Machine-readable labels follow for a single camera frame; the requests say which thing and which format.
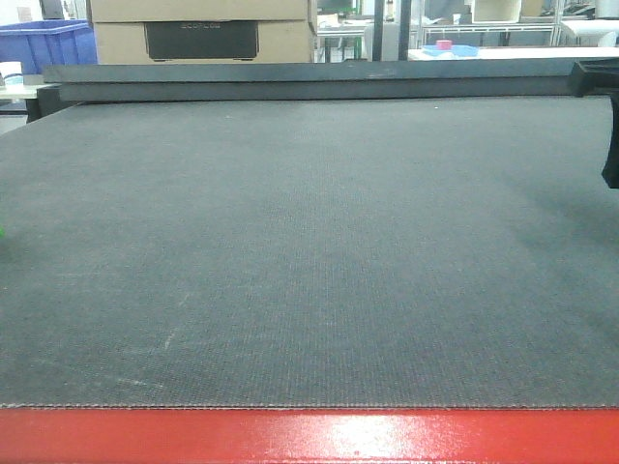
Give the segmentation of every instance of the red table edge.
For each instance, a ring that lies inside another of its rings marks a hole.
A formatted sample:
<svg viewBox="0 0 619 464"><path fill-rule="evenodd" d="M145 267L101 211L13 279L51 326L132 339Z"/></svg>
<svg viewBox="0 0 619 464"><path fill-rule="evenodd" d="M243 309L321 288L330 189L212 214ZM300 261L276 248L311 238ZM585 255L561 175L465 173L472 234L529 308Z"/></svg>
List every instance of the red table edge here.
<svg viewBox="0 0 619 464"><path fill-rule="evenodd" d="M619 409L0 409L0 462L619 463Z"/></svg>

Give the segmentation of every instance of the black gantry beam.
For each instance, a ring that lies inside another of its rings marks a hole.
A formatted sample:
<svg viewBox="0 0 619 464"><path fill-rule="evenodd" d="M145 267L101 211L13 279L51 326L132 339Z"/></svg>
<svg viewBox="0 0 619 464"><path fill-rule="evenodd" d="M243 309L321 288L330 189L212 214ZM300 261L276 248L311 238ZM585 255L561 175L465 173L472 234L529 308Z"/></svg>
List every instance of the black gantry beam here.
<svg viewBox="0 0 619 464"><path fill-rule="evenodd" d="M398 59L400 61L408 61L411 4L412 0L402 0L402 6L399 10Z"/></svg>
<svg viewBox="0 0 619 464"><path fill-rule="evenodd" d="M371 61L383 59L383 23L385 21L385 0L375 0L374 39L372 41Z"/></svg>

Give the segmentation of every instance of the gray felt conveyor belt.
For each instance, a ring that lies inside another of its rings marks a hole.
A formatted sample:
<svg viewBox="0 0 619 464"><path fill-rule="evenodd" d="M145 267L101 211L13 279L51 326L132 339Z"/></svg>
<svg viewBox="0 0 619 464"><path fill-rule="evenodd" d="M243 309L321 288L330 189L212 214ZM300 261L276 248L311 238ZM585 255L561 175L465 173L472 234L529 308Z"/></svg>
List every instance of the gray felt conveyor belt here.
<svg viewBox="0 0 619 464"><path fill-rule="evenodd" d="M0 137L0 404L619 405L607 99L81 106Z"/></svg>

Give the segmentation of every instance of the blue plastic crate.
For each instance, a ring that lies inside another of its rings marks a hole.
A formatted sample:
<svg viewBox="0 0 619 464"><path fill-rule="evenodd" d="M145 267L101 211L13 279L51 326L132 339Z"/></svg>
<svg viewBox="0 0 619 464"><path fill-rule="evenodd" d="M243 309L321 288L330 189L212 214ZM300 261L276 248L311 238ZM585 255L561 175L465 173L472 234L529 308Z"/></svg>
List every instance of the blue plastic crate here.
<svg viewBox="0 0 619 464"><path fill-rule="evenodd" d="M95 34L80 19L0 26L0 61L20 61L24 74L41 74L48 65L96 64Z"/></svg>

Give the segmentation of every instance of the white shelf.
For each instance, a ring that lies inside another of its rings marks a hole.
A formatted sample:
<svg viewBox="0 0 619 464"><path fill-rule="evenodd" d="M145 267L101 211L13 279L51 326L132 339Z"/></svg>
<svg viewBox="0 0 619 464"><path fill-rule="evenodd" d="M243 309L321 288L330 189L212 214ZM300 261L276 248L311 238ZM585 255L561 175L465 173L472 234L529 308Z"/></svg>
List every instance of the white shelf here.
<svg viewBox="0 0 619 464"><path fill-rule="evenodd" d="M12 85L0 87L0 100L34 100L37 90L48 85Z"/></svg>

